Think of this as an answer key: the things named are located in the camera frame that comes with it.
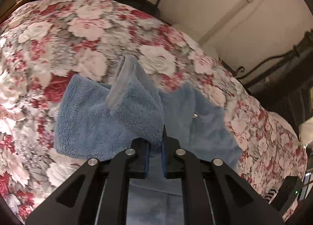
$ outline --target beige wall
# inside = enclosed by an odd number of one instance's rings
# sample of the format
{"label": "beige wall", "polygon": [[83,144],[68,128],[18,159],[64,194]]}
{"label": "beige wall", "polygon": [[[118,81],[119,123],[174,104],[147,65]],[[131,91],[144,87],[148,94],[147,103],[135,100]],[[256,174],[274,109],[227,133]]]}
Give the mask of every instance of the beige wall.
{"label": "beige wall", "polygon": [[[159,8],[162,19],[199,40],[240,1],[162,0]],[[264,58],[291,49],[311,28],[313,16],[303,0],[255,0],[203,47],[213,46],[233,69],[242,65],[248,71]]]}

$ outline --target silver screw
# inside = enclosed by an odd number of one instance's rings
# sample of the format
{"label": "silver screw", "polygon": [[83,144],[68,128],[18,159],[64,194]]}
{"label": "silver screw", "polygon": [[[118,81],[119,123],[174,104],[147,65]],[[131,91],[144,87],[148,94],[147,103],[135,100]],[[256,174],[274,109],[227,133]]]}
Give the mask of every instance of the silver screw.
{"label": "silver screw", "polygon": [[125,153],[126,153],[127,155],[134,155],[134,154],[136,153],[136,151],[135,151],[134,149],[132,149],[132,148],[129,148],[129,149],[127,149],[127,150],[125,151]]}
{"label": "silver screw", "polygon": [[223,161],[221,159],[217,158],[217,159],[213,160],[213,164],[215,166],[222,166],[223,165]]}
{"label": "silver screw", "polygon": [[186,151],[184,149],[178,149],[176,150],[176,154],[179,155],[179,156],[182,156],[182,155],[185,155],[186,154]]}
{"label": "silver screw", "polygon": [[88,160],[88,165],[94,166],[98,163],[98,160],[96,158],[91,158]]}

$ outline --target floral bedspread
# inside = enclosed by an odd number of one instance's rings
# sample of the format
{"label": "floral bedspread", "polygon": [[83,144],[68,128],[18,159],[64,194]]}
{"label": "floral bedspread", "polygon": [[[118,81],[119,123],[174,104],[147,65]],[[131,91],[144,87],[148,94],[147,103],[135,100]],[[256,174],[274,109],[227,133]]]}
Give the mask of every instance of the floral bedspread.
{"label": "floral bedspread", "polygon": [[190,37],[150,15],[110,0],[41,0],[0,29],[0,193],[22,221],[84,163],[53,149],[71,77],[112,83],[124,54],[137,57],[158,88],[188,81],[225,108],[225,125],[243,150],[237,173],[259,194],[288,175],[304,177],[306,152],[290,125]]}

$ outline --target black device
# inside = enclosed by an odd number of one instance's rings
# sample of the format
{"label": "black device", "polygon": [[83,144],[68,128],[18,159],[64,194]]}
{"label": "black device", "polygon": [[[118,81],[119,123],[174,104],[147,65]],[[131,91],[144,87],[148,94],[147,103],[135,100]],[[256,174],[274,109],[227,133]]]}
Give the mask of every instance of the black device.
{"label": "black device", "polygon": [[[149,146],[138,138],[111,160],[89,159],[29,215],[26,225],[126,224],[129,179],[147,176]],[[284,224],[283,211],[303,186],[298,177],[288,177],[270,205],[221,159],[199,160],[165,129],[162,167],[167,179],[182,180],[188,225]]]}

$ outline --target bed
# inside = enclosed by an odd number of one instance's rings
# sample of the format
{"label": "bed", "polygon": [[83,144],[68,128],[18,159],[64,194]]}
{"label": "bed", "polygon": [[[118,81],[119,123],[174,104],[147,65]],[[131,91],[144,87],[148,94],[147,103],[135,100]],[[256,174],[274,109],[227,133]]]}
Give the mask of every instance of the bed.
{"label": "bed", "polygon": [[171,92],[188,81],[225,108],[226,128],[243,150],[236,172],[261,196],[288,175],[304,177],[307,155],[292,127],[189,36],[144,12],[111,0],[41,0],[0,29],[0,193],[22,221],[84,163],[53,149],[71,77],[111,84],[124,54],[138,58],[157,88]]}

